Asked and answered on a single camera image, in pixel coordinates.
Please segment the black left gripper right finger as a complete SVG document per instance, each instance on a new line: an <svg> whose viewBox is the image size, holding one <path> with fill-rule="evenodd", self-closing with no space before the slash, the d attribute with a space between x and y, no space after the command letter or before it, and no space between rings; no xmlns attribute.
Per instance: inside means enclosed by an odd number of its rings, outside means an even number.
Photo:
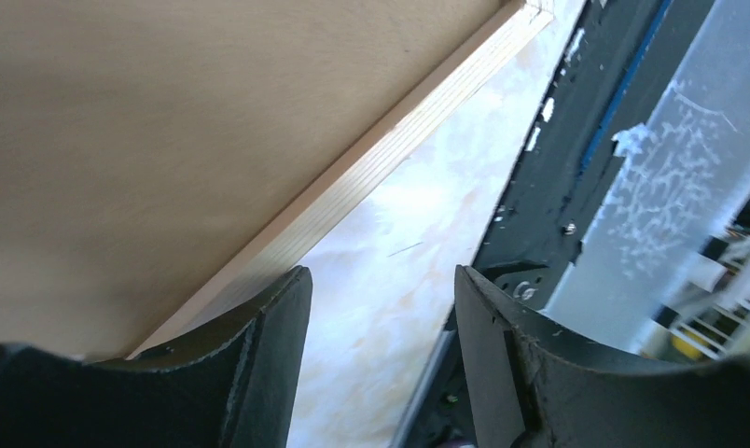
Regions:
<svg viewBox="0 0 750 448"><path fill-rule="evenodd" d="M455 271L479 447L750 447L750 354L701 364L597 343Z"/></svg>

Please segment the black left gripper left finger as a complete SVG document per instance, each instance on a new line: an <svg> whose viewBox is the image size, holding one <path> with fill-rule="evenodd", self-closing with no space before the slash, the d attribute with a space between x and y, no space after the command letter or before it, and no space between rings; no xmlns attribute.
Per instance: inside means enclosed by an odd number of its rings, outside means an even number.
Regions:
<svg viewBox="0 0 750 448"><path fill-rule="evenodd" d="M0 343L0 447L283 447L312 294L295 267L130 360Z"/></svg>

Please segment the light wooden picture frame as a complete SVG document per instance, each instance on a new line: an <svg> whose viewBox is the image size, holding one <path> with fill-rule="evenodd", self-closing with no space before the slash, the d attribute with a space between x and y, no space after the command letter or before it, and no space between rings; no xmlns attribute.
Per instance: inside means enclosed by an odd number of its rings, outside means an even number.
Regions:
<svg viewBox="0 0 750 448"><path fill-rule="evenodd" d="M286 273L554 19L509 1L287 205L132 354L222 315Z"/></svg>

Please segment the brown backing board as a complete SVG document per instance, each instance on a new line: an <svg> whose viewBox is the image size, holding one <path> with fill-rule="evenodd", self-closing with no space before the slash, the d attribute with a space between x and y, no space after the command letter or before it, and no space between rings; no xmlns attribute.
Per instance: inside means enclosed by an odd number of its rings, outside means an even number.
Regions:
<svg viewBox="0 0 750 448"><path fill-rule="evenodd" d="M135 348L496 1L0 1L0 342Z"/></svg>

